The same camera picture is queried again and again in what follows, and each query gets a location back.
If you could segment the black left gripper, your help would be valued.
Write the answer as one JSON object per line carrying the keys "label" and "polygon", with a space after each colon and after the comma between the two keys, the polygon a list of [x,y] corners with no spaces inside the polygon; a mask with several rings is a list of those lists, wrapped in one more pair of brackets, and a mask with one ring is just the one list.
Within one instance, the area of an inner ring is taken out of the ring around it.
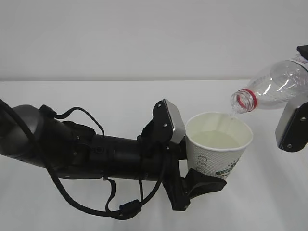
{"label": "black left gripper", "polygon": [[162,167],[165,168],[162,185],[174,211],[185,211],[190,200],[221,191],[227,182],[218,177],[204,175],[192,168],[183,179],[180,176],[179,161],[186,160],[186,143],[157,145],[144,157],[144,179],[158,180]]}

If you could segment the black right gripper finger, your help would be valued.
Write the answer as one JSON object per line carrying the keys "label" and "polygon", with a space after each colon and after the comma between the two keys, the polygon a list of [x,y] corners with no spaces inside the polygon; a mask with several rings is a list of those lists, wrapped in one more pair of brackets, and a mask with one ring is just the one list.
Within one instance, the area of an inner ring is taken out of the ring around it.
{"label": "black right gripper finger", "polygon": [[308,60],[308,45],[297,46],[297,51],[303,58]]}

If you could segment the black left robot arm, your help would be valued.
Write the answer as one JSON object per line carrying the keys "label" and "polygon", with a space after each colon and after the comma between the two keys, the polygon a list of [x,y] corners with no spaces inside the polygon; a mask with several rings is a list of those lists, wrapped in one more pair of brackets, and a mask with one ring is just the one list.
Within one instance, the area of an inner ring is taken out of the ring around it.
{"label": "black left robot arm", "polygon": [[[43,105],[10,107],[0,103],[0,153],[3,156],[45,168],[62,197],[74,208],[95,216],[125,220],[138,214],[160,186],[172,209],[184,211],[190,200],[221,191],[226,181],[190,169],[180,175],[179,161],[188,158],[185,128],[177,107],[162,99],[151,121],[137,139],[97,134],[94,129],[69,121],[73,107],[63,114]],[[116,178],[153,181],[148,195],[120,205],[118,210],[99,211],[74,201],[61,179],[104,179],[110,182],[113,199]]]}

